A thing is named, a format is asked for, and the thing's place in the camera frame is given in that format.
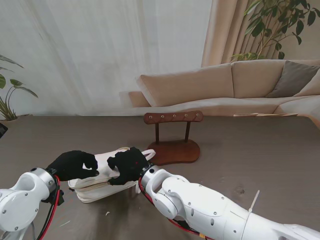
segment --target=black gloved hand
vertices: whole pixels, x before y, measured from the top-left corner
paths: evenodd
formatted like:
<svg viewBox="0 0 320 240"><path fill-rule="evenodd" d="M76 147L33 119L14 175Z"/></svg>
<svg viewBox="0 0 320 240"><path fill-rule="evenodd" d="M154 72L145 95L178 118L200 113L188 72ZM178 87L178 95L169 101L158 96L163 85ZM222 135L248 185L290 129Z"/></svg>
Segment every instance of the black gloved hand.
<svg viewBox="0 0 320 240"><path fill-rule="evenodd" d="M143 168L149 165L146 157L135 147L117 152L115 157L109 157L107 162L112 170L117 167L120 172L119 177L108 181L111 185L124 185L129 181L137 181Z"/></svg>
<svg viewBox="0 0 320 240"><path fill-rule="evenodd" d="M83 164L91 170L83 169ZM99 175L97 169L98 162L95 155L79 150L62 153L46 168L61 181L95 177Z"/></svg>

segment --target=gray table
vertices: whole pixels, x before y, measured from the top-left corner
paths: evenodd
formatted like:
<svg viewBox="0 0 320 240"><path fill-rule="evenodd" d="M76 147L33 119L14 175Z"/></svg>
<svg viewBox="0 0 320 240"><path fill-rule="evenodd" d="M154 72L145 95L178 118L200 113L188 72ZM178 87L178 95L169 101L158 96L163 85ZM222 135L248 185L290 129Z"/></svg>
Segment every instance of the gray table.
<svg viewBox="0 0 320 240"><path fill-rule="evenodd" d="M160 140L183 138L184 131L185 123L161 124ZM46 167L66 151L144 150L154 141L154 132L142 117L22 117L0 139L1 188L12 187L22 173ZM191 124L190 139L201 148L199 160L166 170L215 189L246 209L260 190L256 214L320 231L320 131L311 120L205 117ZM67 183L62 189L65 203L45 240L198 239L173 226L130 189L89 204L81 203ZM37 232L48 209L41 203Z"/></svg>

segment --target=gray cushion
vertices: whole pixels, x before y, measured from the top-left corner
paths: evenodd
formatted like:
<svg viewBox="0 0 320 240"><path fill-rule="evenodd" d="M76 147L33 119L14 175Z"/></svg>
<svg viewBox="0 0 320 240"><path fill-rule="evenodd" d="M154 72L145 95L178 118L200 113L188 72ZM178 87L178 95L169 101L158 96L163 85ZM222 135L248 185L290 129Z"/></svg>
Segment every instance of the gray cushion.
<svg viewBox="0 0 320 240"><path fill-rule="evenodd" d="M266 98L292 97L299 93L316 75L320 66L310 66L285 61L282 75L272 92Z"/></svg>

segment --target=wooden stand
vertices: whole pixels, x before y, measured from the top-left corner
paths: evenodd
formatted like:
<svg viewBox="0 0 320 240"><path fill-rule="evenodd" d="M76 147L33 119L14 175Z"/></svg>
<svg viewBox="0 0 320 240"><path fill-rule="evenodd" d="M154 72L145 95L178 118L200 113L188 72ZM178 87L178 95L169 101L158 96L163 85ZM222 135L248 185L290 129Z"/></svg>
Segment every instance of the wooden stand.
<svg viewBox="0 0 320 240"><path fill-rule="evenodd" d="M200 147L189 139L191 122L201 122L204 115L201 111L177 113L146 113L144 122L155 124L155 142L148 149L155 150L151 163L162 166L177 163L193 163L200 156ZM169 122L186 122L185 137L176 141L159 141L159 124Z"/></svg>

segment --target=white cloth bag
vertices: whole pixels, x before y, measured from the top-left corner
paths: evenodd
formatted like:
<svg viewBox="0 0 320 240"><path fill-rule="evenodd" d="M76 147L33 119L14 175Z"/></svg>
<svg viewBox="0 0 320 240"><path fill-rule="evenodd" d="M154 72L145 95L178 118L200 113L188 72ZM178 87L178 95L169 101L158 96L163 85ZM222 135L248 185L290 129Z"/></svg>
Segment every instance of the white cloth bag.
<svg viewBox="0 0 320 240"><path fill-rule="evenodd" d="M95 177L88 177L85 179L73 179L68 181L68 185L71 189L74 189L77 197L83 203L92 203L99 199L103 199L112 194L116 194L122 190L131 188L135 185L135 192L140 193L138 181L129 181L125 185L109 185L108 180L116 178L120 175L117 169L112 170L108 166L108 158L114 157L118 152L125 152L129 150L129 147L122 147L116 151L106 152L95 155L95 159L98 162L99 175ZM153 149L148 149L142 152L145 155L147 161L149 161L156 152Z"/></svg>

